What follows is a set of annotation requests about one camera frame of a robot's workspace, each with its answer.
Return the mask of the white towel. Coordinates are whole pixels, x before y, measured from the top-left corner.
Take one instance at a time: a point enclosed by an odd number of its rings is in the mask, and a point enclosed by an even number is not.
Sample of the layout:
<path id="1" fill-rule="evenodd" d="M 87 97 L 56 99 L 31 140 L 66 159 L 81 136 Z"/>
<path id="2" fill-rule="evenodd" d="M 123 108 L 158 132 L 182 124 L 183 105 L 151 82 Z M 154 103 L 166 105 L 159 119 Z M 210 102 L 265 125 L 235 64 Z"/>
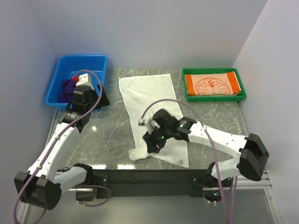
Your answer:
<path id="1" fill-rule="evenodd" d="M 119 79 L 119 89 L 124 105 L 129 114 L 135 148 L 128 151 L 130 160 L 137 161 L 148 157 L 155 157 L 168 163 L 189 168 L 187 142 L 168 139 L 159 153 L 148 153 L 143 135 L 145 126 L 139 126 L 138 121 L 145 109 L 160 99 L 174 99 L 174 91 L 170 74 L 125 77 Z"/>

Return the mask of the orange Doraemon towel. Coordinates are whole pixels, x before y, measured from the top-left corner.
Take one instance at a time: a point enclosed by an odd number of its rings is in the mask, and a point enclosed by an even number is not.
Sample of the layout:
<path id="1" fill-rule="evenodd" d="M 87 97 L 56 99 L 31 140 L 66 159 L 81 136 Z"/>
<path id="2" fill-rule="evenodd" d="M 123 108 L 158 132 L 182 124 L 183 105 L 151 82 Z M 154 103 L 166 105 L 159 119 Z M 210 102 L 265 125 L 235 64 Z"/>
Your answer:
<path id="1" fill-rule="evenodd" d="M 186 74 L 187 95 L 235 96 L 241 93 L 241 86 L 234 71 L 222 74 Z"/>

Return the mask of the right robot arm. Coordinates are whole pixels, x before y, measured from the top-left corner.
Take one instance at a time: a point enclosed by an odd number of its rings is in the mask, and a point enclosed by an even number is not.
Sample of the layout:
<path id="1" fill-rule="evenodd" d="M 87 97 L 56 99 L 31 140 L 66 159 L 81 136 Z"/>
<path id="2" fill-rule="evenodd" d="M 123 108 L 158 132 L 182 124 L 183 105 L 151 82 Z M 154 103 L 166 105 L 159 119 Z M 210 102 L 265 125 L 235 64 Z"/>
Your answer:
<path id="1" fill-rule="evenodd" d="M 149 154 L 159 153 L 168 139 L 175 139 L 214 147 L 230 155 L 232 159 L 209 166 L 205 179 L 210 186 L 217 186 L 222 180 L 241 175 L 258 182 L 262 179 L 270 156 L 256 134 L 230 134 L 191 118 L 176 119 L 165 109 L 158 110 L 148 119 L 141 118 L 138 124 L 147 128 L 143 139 Z"/>

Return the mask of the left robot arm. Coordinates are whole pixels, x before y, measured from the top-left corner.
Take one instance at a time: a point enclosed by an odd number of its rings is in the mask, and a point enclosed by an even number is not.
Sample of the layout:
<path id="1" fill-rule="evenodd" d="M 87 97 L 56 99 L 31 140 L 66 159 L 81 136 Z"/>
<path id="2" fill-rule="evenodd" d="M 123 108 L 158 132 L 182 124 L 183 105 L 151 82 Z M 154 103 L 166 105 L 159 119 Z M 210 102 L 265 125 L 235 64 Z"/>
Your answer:
<path id="1" fill-rule="evenodd" d="M 101 84 L 99 93 L 88 85 L 75 89 L 74 98 L 57 120 L 57 126 L 45 149 L 26 172 L 18 172 L 14 178 L 18 202 L 52 210 L 61 195 L 81 185 L 84 188 L 94 184 L 93 168 L 76 163 L 62 174 L 56 175 L 64 156 L 89 122 L 93 110 L 109 105 Z"/>

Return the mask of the purple towel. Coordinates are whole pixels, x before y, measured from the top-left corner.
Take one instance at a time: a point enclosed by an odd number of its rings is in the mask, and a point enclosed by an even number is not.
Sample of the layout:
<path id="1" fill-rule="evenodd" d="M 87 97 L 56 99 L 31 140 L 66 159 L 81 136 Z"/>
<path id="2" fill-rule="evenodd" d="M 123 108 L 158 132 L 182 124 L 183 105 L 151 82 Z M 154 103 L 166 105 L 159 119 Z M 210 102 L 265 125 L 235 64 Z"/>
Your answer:
<path id="1" fill-rule="evenodd" d="M 76 89 L 76 82 L 72 79 L 68 79 L 62 82 L 62 90 L 58 96 L 59 103 L 69 103 L 73 100 L 73 92 Z"/>

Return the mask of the blue plastic bin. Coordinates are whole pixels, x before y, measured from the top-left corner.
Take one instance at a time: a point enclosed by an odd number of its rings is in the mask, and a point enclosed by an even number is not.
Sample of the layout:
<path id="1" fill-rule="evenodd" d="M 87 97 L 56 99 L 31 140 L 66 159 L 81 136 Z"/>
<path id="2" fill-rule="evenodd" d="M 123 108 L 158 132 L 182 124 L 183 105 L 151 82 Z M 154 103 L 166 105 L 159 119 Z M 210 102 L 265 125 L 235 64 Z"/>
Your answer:
<path id="1" fill-rule="evenodd" d="M 63 81 L 71 79 L 79 70 L 94 72 L 105 84 L 108 57 L 106 55 L 64 55 L 57 62 L 50 86 L 48 88 L 45 103 L 63 112 L 66 103 L 59 102 L 58 98 L 63 91 Z"/>

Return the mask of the green plastic tray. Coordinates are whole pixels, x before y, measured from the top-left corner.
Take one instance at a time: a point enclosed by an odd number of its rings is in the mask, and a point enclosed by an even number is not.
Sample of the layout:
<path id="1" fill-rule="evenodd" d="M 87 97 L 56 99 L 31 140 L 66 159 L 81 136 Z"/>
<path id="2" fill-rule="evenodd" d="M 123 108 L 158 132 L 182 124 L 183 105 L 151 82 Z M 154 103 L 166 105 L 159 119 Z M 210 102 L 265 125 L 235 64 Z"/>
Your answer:
<path id="1" fill-rule="evenodd" d="M 187 95 L 187 89 L 186 89 L 186 81 L 185 81 L 185 75 L 186 74 L 222 74 L 226 72 L 234 71 L 238 82 L 241 86 L 241 93 L 239 95 L 235 96 L 195 96 L 191 97 Z M 182 69 L 182 79 L 184 82 L 184 88 L 185 88 L 185 97 L 187 102 L 240 102 L 244 100 L 247 95 L 245 92 L 245 89 L 243 87 L 243 84 L 241 82 L 241 79 L 239 77 L 238 71 L 235 68 L 183 68 Z"/>

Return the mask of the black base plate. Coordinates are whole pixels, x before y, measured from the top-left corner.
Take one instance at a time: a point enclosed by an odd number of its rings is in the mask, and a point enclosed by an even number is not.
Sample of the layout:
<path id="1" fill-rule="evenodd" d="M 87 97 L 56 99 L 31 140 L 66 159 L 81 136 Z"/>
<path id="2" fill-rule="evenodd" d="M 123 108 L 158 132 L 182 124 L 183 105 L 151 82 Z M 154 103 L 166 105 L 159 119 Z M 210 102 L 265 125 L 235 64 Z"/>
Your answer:
<path id="1" fill-rule="evenodd" d="M 218 181 L 203 184 L 204 169 L 169 170 L 94 170 L 93 179 L 75 187 L 100 185 L 109 188 L 113 197 L 190 196 L 203 197 L 204 188 L 218 188 Z"/>

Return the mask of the aluminium mounting rail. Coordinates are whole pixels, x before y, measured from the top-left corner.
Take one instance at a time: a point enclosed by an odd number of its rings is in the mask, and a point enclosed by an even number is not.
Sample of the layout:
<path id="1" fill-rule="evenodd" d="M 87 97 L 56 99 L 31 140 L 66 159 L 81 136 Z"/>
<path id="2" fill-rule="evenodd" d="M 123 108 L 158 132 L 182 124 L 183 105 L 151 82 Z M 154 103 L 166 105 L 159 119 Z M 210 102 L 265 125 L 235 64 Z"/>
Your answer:
<path id="1" fill-rule="evenodd" d="M 61 177 L 62 174 L 65 173 L 66 171 L 64 171 L 64 170 L 57 171 L 56 175 Z M 217 179 L 211 179 L 211 180 L 207 181 L 204 177 L 203 184 L 208 185 L 210 181 L 215 181 L 215 180 L 217 180 Z M 242 183 L 244 183 L 246 187 L 248 187 L 249 185 L 253 185 L 253 187 L 255 189 L 271 187 L 269 177 L 268 177 L 267 173 L 264 171 L 262 179 L 258 182 L 249 180 L 242 175 L 234 176 L 234 177 L 230 177 L 225 180 L 222 180 L 221 182 L 218 182 L 218 188 L 204 188 L 203 197 L 206 198 L 206 200 L 213 202 L 214 204 L 221 203 L 224 200 L 224 198 L 227 197 L 227 195 L 222 196 L 220 194 L 221 189 L 228 188 L 229 192 L 233 192 L 233 190 L 236 189 L 238 186 L 240 186 Z M 79 190 L 80 188 L 73 187 L 71 189 Z M 95 197 L 97 199 L 104 199 L 105 202 L 107 202 L 108 199 L 112 197 L 111 191 L 109 190 L 109 188 L 107 188 L 105 186 L 100 186 L 100 185 L 94 184 L 91 186 L 83 186 L 83 189 L 90 189 L 91 192 L 95 195 Z M 23 202 L 16 201 L 16 203 L 14 205 L 13 219 L 14 219 L 14 223 L 16 223 L 16 224 L 20 223 L 20 220 L 18 219 L 18 214 L 17 214 L 19 211 L 19 208 L 18 208 L 19 203 L 23 203 Z"/>

